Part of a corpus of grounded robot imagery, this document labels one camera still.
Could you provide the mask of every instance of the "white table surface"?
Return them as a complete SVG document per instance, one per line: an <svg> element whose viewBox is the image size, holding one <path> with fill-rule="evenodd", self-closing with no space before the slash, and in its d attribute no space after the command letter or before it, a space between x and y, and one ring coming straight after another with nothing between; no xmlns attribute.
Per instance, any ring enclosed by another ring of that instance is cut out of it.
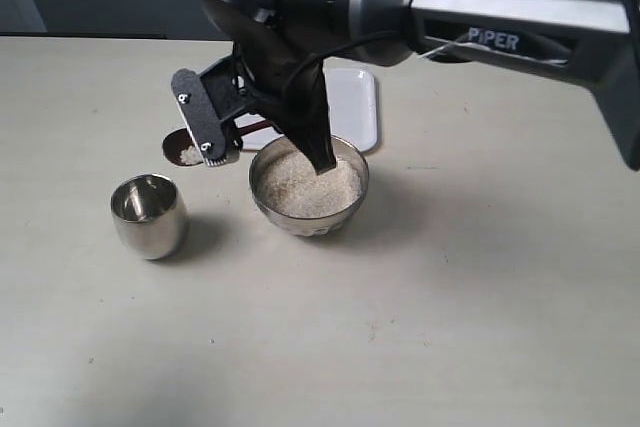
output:
<svg viewBox="0 0 640 427"><path fill-rule="evenodd" d="M638 425L640 177L587 92L370 68L369 197L304 241L253 206L251 155L162 156L172 73L228 50L0 38L1 426ZM193 219L163 263L109 214L150 171Z"/></svg>

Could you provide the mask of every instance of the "white tray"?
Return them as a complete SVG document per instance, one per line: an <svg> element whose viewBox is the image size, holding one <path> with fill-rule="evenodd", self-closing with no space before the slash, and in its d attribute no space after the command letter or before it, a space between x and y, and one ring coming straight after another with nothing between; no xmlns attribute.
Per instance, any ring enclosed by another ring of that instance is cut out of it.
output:
<svg viewBox="0 0 640 427"><path fill-rule="evenodd" d="M378 143L378 108L373 75L362 69L325 71L331 133L366 152ZM262 120L259 115L237 119L238 127ZM265 129L243 137L245 150L260 150L279 135Z"/></svg>

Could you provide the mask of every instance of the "rice grains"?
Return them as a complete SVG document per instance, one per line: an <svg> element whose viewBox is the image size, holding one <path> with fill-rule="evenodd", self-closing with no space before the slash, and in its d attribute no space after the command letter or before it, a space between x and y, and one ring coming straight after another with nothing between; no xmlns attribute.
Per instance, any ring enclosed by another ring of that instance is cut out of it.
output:
<svg viewBox="0 0 640 427"><path fill-rule="evenodd" d="M335 169L316 175L300 152L271 164L258 187L258 195L273 210L303 219L336 214L358 200L360 193L360 177L349 162L337 159Z"/></svg>

